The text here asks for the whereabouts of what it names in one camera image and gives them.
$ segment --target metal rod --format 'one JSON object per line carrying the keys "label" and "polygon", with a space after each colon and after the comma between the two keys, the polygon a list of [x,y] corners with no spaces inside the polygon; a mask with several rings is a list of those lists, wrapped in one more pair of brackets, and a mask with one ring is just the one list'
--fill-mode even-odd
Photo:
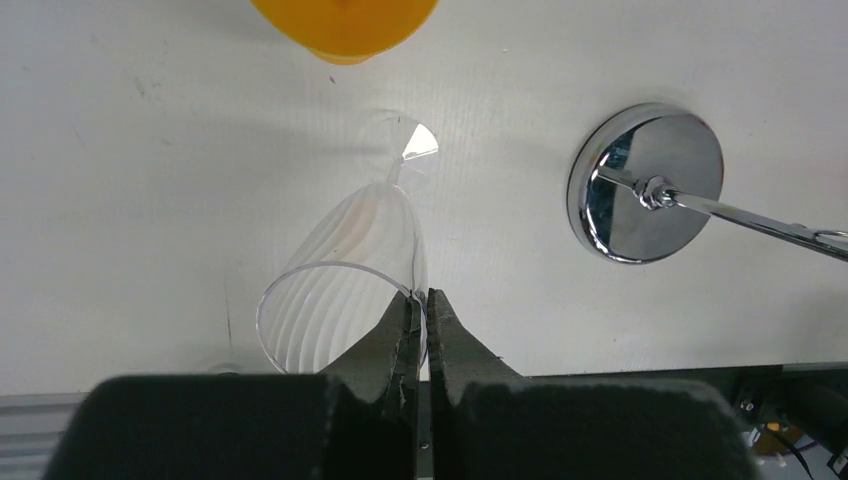
{"label": "metal rod", "polygon": [[844,237],[846,236],[845,232],[812,230],[799,224],[790,225],[779,222],[741,208],[681,192],[671,181],[662,177],[653,177],[645,181],[636,180],[627,171],[613,170],[609,167],[598,168],[598,176],[616,185],[629,188],[637,198],[653,198],[653,204],[664,207],[681,206],[704,215],[718,217],[736,225],[848,262],[848,242],[830,238]]}

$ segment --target orange object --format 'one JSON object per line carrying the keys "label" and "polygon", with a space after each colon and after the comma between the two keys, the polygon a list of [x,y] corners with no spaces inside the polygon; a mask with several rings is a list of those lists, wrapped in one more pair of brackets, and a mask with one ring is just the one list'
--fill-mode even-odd
{"label": "orange object", "polygon": [[353,65],[412,35],[438,0],[252,0],[275,27],[317,57]]}

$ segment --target white tabletop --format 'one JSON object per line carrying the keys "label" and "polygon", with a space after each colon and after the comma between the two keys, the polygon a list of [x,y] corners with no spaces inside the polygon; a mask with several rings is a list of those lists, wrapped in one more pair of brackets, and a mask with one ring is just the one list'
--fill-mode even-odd
{"label": "white tabletop", "polygon": [[259,297],[367,182],[356,133],[384,108],[441,146],[412,193],[430,285],[519,372],[848,360],[848,266],[719,221],[617,266],[563,206],[586,135],[664,100],[715,129],[724,201],[848,227],[846,17],[835,0],[443,0],[401,46],[337,67],[247,0],[6,0],[0,395],[270,371]]}

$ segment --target yellow cup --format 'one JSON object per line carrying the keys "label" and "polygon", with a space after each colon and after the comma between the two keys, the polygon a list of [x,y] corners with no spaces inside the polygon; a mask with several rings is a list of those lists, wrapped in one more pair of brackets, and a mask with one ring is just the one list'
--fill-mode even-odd
{"label": "yellow cup", "polygon": [[251,0],[281,32],[324,61],[355,65],[412,35],[438,0]]}

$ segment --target metal base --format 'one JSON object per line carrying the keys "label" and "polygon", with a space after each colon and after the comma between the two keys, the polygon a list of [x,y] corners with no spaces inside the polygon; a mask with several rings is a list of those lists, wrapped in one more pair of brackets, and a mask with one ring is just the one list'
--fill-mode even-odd
{"label": "metal base", "polygon": [[599,175],[607,167],[633,178],[663,176],[681,191],[717,200],[724,161],[703,120],[682,108],[646,103],[613,116],[577,156],[566,191],[571,228],[590,251],[617,263],[645,264],[677,252],[708,216],[684,208],[649,210],[634,193]]}

